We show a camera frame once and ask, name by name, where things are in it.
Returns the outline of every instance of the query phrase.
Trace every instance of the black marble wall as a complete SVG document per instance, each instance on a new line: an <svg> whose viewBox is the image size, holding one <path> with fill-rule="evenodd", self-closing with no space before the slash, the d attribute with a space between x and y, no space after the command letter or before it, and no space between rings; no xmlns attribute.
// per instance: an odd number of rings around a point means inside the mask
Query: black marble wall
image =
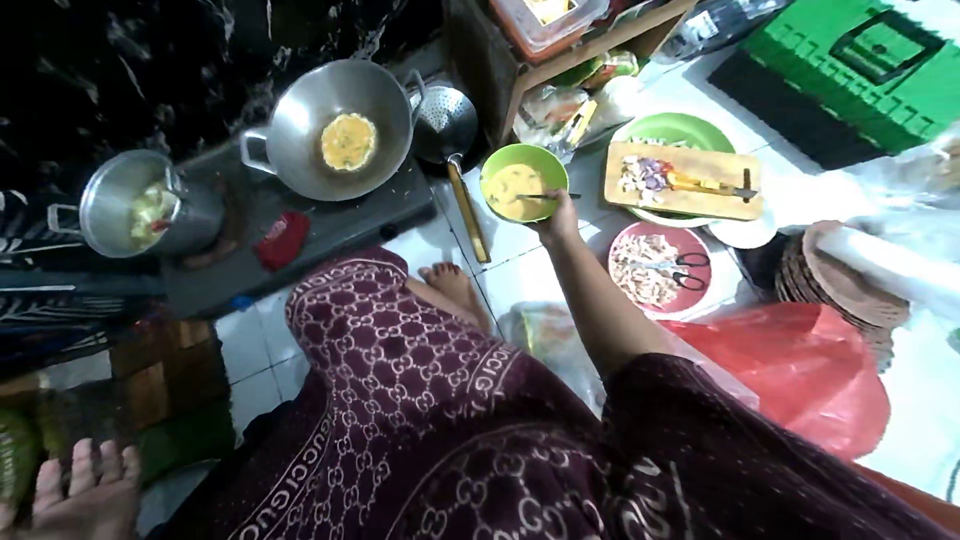
<svg viewBox="0 0 960 540"><path fill-rule="evenodd" d="M0 15L0 188L79 193L124 150L181 160L297 77L427 42L440 0L27 0Z"/></svg>

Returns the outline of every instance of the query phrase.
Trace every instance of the gas stove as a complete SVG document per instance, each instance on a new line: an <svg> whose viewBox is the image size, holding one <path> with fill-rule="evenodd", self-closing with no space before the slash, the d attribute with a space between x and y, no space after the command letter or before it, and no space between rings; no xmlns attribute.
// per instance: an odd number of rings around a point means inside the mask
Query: gas stove
<svg viewBox="0 0 960 540"><path fill-rule="evenodd" d="M224 190L227 217L221 241L235 249L210 262L166 258L161 270L174 315L214 317L247 306L262 296L297 282L325 259L378 245L437 214L433 193L412 156L384 185L362 197L329 203L301 197L277 177L240 162L235 143L178 167L191 180L211 182ZM300 254L276 272L265 270L253 246L284 211L310 218L310 231Z"/></svg>

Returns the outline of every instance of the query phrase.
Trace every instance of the cooking pot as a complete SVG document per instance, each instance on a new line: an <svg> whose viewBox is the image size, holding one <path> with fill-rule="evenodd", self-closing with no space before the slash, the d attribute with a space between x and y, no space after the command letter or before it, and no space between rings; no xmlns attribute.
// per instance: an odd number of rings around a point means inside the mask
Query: cooking pot
<svg viewBox="0 0 960 540"><path fill-rule="evenodd" d="M418 91L420 73L412 70ZM318 201L345 201L377 189L400 168L410 151L414 120L403 86L372 61L326 63L297 79L277 100L270 122L240 136L240 158L249 167L278 176L290 189ZM370 161L355 171L338 171L324 161L320 134L340 114L356 112L376 128ZM267 161L250 155L250 140L262 139Z"/></svg>
<svg viewBox="0 0 960 540"><path fill-rule="evenodd" d="M131 237L132 203L147 187L164 181L177 196L170 226L150 245ZM80 201L80 229L86 243L110 258L144 253L188 255L209 245L224 219L224 200L209 184L180 178L166 156L130 150L93 173Z"/></svg>

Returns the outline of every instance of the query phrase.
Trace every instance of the chopped shallot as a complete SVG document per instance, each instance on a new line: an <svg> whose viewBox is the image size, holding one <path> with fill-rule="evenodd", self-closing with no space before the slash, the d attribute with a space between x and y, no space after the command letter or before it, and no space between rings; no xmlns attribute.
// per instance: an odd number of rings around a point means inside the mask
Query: chopped shallot
<svg viewBox="0 0 960 540"><path fill-rule="evenodd" d="M670 163L640 156L624 156L623 176L617 181L617 187L624 191L639 191L640 203L661 203L656 193L669 187L667 173L672 170Z"/></svg>

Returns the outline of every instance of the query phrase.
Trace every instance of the beaten egg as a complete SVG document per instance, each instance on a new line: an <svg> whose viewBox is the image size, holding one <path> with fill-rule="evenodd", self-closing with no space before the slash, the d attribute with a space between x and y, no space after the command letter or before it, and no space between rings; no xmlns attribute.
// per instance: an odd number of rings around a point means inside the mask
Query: beaten egg
<svg viewBox="0 0 960 540"><path fill-rule="evenodd" d="M486 182L487 203L507 219L531 221L543 217L549 201L517 199L517 195L542 195L547 189L540 171L517 163L500 169Z"/></svg>

